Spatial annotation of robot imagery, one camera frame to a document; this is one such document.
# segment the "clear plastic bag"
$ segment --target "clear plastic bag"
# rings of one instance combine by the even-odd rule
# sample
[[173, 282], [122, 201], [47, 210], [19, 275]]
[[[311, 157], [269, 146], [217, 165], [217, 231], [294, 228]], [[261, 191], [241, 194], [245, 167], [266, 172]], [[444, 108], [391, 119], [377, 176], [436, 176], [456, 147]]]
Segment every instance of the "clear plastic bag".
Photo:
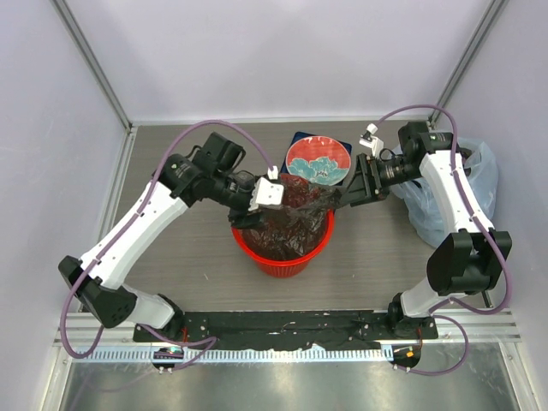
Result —
[[[495, 155], [489, 146], [481, 141], [458, 140], [461, 149], [472, 152], [464, 161], [464, 170], [479, 206], [488, 218], [493, 217], [497, 200], [498, 168]], [[400, 146], [394, 149], [401, 154]], [[409, 209], [409, 221], [420, 238], [437, 247], [449, 234], [444, 231], [444, 223], [434, 199], [432, 189], [424, 178], [404, 182], [390, 188], [391, 192], [405, 201]]]

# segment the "decorative plate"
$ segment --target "decorative plate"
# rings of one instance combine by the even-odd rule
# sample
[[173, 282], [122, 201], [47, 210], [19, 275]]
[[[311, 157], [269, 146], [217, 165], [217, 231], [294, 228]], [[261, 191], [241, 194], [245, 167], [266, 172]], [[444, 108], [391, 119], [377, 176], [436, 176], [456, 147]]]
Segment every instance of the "decorative plate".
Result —
[[294, 143], [285, 158], [290, 174], [325, 186], [342, 181], [350, 170], [350, 161], [341, 143], [319, 135]]

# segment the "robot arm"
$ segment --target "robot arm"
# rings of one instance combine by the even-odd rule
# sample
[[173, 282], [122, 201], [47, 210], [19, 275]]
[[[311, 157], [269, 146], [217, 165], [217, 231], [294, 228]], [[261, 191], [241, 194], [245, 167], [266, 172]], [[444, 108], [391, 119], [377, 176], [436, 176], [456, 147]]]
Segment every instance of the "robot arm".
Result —
[[[281, 204], [282, 185], [247, 171], [234, 172], [244, 157], [241, 146], [216, 133], [210, 135], [203, 147], [196, 146], [189, 156], [170, 156], [142, 212], [138, 209], [151, 182], [99, 244], [79, 259], [67, 256], [61, 261], [59, 271], [70, 287], [104, 246], [116, 239], [76, 292], [80, 302], [105, 328], [132, 321], [150, 325], [169, 339], [179, 338], [182, 323], [179, 307], [165, 296], [129, 287], [124, 283], [126, 276], [156, 237], [198, 200], [209, 198], [241, 214], [256, 211], [260, 206]], [[260, 211], [253, 215], [254, 222], [259, 223]], [[132, 218], [135, 218], [133, 224], [119, 235]]]
[[[464, 192], [475, 210], [474, 217], [489, 231], [505, 258], [512, 242], [509, 234], [496, 231], [481, 211], [462, 166], [451, 169], [453, 134], [431, 132], [425, 122], [410, 122], [398, 132], [402, 155], [382, 160], [379, 157], [382, 142], [369, 133], [360, 143], [371, 150], [372, 156], [358, 155], [356, 172], [342, 195], [342, 205], [384, 200], [390, 186], [422, 176], [432, 188], [445, 231], [449, 233], [429, 258], [426, 278], [397, 295], [390, 304], [394, 324], [404, 319], [429, 317], [429, 309], [449, 297], [462, 298], [493, 289], [500, 277], [500, 263], [469, 216], [453, 173], [460, 173]], [[462, 164], [460, 153], [456, 154], [456, 164]]]

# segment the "white wall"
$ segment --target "white wall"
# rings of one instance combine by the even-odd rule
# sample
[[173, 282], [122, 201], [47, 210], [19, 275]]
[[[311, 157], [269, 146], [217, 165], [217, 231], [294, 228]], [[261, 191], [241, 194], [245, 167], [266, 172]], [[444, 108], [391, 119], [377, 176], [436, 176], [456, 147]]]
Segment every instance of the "white wall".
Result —
[[449, 104], [461, 135], [497, 155], [495, 224], [514, 242], [511, 308], [540, 388], [548, 379], [547, 15], [545, 0], [509, 2]]
[[138, 122], [436, 101], [489, 0], [68, 0]]
[[49, 2], [0, 3], [1, 409], [34, 408], [63, 299], [123, 130]]

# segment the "wooden table surface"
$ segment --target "wooden table surface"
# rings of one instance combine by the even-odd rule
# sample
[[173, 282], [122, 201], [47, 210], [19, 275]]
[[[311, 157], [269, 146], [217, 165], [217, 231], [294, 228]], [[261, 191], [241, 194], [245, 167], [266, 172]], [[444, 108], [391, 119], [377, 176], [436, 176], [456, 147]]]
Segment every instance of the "wooden table surface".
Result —
[[[403, 122], [387, 122], [378, 131], [385, 146], [397, 143]], [[291, 122], [242, 124], [276, 164], [293, 134], [328, 135], [360, 151], [363, 122]], [[122, 197], [118, 218], [136, 201], [170, 142], [182, 130], [175, 126], [141, 127]], [[183, 141], [187, 154], [202, 145], [211, 131], [243, 144], [247, 156], [241, 169], [264, 174], [259, 154], [226, 128], [204, 128]], [[166, 229], [132, 269], [128, 284], [152, 294], [164, 294], [183, 310], [385, 309], [392, 297], [413, 287], [426, 274], [433, 249], [415, 233], [408, 210], [394, 196], [386, 201], [337, 211], [330, 243], [299, 275], [287, 279], [266, 276], [235, 244], [228, 209], [210, 200], [196, 203]]]

